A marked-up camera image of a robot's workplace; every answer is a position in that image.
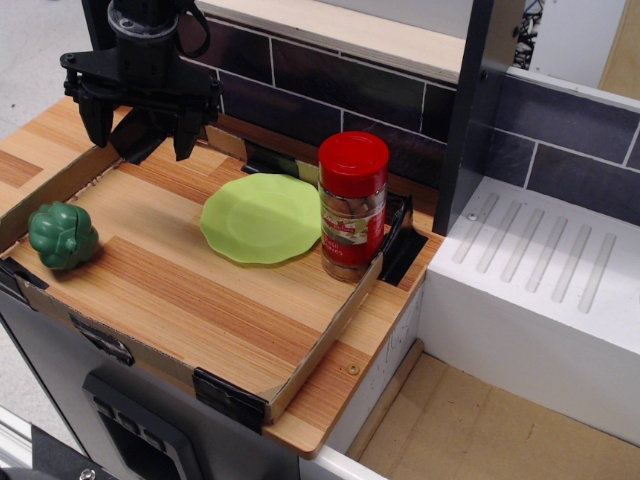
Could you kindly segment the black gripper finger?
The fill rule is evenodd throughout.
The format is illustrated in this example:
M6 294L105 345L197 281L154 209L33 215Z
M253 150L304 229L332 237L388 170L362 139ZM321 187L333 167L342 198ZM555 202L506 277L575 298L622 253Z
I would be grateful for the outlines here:
M187 111L176 116L173 138L177 161L188 159L197 141L208 141L206 126L209 121L208 112Z
M104 148L109 141L114 118L114 103L111 100L82 97L79 112L89 139Z

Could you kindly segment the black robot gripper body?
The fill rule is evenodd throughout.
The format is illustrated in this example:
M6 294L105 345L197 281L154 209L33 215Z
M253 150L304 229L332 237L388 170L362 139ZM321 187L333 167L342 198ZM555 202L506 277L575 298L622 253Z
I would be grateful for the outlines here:
M60 59L65 94L83 117L109 118L117 105L179 117L217 116L219 83L180 58L176 19L160 25L111 19L108 26L114 47Z

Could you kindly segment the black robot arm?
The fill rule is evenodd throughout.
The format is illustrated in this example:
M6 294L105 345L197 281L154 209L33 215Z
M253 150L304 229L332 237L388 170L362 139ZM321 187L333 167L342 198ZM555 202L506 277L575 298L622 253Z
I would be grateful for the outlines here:
M189 158L221 96L220 82L188 62L209 49L211 37L187 51L178 33L183 15L207 30L202 12L192 1L86 1L83 9L93 48L66 53L60 64L89 139L132 164L166 138L177 160Z

